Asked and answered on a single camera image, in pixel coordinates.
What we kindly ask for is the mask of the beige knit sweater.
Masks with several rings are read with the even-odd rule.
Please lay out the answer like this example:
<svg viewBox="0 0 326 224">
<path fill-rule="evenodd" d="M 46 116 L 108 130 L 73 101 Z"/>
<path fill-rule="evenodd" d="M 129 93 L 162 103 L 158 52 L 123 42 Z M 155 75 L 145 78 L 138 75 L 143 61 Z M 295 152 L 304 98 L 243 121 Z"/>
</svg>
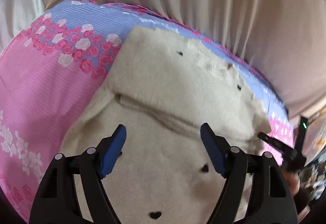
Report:
<svg viewBox="0 0 326 224">
<path fill-rule="evenodd" d="M 206 223 L 223 189 L 200 139 L 216 135 L 258 154 L 271 131 L 262 103 L 231 63 L 200 40 L 134 26 L 103 82 L 68 130 L 60 150 L 80 154 L 127 129 L 122 156 L 103 180 L 122 223 Z"/>
</svg>

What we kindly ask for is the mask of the cluttered dark shelf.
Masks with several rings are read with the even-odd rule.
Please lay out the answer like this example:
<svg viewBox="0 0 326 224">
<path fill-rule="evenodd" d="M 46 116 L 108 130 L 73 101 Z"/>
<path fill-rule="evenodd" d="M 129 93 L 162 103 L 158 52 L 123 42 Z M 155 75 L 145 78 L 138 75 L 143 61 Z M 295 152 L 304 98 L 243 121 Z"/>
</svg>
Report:
<svg viewBox="0 0 326 224">
<path fill-rule="evenodd" d="M 302 169 L 292 172 L 294 178 L 289 186 L 298 214 L 304 214 L 316 204 L 325 189 L 325 116 L 311 124 L 303 145 L 307 161 Z"/>
</svg>

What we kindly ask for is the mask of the beige curtain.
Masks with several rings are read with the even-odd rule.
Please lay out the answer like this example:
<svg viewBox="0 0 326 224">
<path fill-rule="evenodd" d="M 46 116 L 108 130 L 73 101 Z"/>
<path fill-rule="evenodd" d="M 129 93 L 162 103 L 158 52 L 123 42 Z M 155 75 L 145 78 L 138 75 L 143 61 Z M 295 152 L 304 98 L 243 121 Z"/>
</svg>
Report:
<svg viewBox="0 0 326 224">
<path fill-rule="evenodd" d="M 97 1 L 141 5 L 221 43 L 270 81 L 290 117 L 325 107 L 325 0 Z"/>
</svg>

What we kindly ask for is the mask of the pink blue floral bedsheet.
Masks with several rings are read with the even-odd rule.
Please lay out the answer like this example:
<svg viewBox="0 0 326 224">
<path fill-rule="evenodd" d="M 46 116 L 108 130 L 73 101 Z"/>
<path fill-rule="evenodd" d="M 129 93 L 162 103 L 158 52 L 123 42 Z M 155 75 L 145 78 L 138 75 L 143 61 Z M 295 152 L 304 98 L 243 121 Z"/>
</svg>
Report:
<svg viewBox="0 0 326 224">
<path fill-rule="evenodd" d="M 65 0 L 35 18 L 1 53 L 1 189 L 24 222 L 65 133 L 102 84 L 134 25 L 199 39 L 234 64 L 262 101 L 271 136 L 293 145 L 293 126 L 267 80 L 224 46 L 139 5 Z"/>
</svg>

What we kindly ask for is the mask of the white sheer curtain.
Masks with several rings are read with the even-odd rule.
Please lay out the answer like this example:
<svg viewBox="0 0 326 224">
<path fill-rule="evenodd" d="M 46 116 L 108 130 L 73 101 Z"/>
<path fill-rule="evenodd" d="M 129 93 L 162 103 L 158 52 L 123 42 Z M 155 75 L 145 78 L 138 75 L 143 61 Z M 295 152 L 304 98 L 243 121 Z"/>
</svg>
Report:
<svg viewBox="0 0 326 224">
<path fill-rule="evenodd" d="M 43 0 L 1 0 L 1 50 L 44 10 Z"/>
</svg>

